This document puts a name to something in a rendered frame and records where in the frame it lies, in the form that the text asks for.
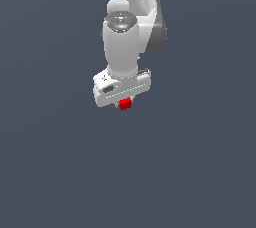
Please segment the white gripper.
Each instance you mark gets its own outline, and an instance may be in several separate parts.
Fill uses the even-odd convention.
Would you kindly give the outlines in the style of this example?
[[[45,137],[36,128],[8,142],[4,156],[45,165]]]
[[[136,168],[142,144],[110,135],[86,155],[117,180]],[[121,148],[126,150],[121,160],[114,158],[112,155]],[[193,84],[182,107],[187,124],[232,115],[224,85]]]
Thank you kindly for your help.
[[[139,70],[135,74],[119,78],[111,75],[107,69],[93,77],[93,94],[96,105],[104,107],[115,104],[120,107],[119,101],[129,97],[133,102],[138,94],[146,92],[151,86],[151,70]]]

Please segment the red cube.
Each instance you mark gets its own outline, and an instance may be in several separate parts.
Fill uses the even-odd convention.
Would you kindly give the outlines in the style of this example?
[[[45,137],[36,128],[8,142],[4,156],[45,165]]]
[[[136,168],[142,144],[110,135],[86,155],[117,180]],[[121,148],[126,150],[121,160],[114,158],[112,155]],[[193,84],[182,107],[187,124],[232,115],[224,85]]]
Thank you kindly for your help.
[[[131,102],[132,102],[132,100],[129,97],[120,100],[119,101],[120,110],[123,111],[123,110],[126,110],[126,109],[130,108],[131,107]]]

